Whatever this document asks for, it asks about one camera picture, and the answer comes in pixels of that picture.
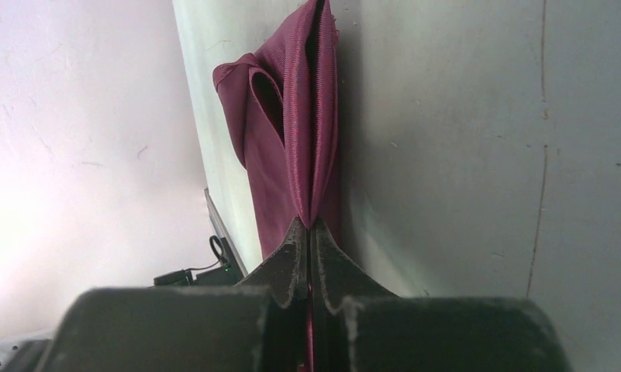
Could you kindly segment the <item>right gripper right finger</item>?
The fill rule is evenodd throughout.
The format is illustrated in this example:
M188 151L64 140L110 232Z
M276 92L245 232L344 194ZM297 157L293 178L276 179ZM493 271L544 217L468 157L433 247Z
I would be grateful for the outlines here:
M350 371L350 340L344 323L348 297L397 295L365 273L339 247L328 225L309 230L309 358L313 371Z

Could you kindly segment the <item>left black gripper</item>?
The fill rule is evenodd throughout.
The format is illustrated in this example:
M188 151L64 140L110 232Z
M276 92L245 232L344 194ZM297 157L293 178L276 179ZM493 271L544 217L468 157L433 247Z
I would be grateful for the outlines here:
M154 287L161 286L233 286L245 278L238 257L226 237L213 235L209 247L216 262L207 267L192 267L155 277Z

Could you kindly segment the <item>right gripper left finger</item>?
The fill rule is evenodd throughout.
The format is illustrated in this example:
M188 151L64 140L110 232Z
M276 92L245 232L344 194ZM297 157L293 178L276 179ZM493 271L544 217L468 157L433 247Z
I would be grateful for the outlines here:
M238 283L266 288L271 296L260 371L296 371L307 358L307 232L300 218L293 219L281 245Z

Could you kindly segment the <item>maroon satin cloth napkin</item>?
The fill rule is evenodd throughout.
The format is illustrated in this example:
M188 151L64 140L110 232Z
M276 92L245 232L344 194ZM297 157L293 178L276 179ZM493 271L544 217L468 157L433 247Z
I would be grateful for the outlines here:
M259 49L212 73L264 257L294 219L340 230L338 37L330 3L308 1Z

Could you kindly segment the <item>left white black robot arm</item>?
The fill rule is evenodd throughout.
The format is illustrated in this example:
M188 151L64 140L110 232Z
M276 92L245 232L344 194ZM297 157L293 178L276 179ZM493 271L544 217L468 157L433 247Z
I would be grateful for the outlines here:
M221 286L232 285L244 278L246 269L226 237L213 235L209 247L216 261L206 267L190 267L162 274L153 279L153 286ZM52 340L54 329L0 338L0 371L20 353L34 349L39 356Z

